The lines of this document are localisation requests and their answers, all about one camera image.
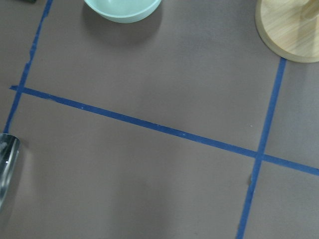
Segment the steel ice scoop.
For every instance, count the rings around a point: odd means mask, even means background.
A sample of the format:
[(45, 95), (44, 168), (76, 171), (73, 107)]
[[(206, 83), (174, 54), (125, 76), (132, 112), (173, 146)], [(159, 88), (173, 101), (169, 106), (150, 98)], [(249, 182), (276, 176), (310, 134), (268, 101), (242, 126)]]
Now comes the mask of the steel ice scoop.
[(8, 133), (0, 134), (0, 209), (3, 208), (19, 154), (20, 140)]

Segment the green bowl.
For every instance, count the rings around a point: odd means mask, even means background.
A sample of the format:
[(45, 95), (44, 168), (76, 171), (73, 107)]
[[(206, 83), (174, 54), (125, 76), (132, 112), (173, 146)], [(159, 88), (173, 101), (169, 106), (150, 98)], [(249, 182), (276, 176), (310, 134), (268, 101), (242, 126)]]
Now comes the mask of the green bowl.
[(151, 15), (161, 0), (85, 0), (101, 17), (117, 23), (134, 23)]

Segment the wooden stand round base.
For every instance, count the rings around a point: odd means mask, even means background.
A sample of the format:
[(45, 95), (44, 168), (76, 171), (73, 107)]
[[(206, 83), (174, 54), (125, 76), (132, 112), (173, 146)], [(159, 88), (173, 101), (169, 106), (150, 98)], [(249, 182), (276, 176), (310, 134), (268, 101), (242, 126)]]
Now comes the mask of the wooden stand round base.
[(257, 31), (277, 55), (298, 63), (319, 61), (317, 0), (258, 0)]

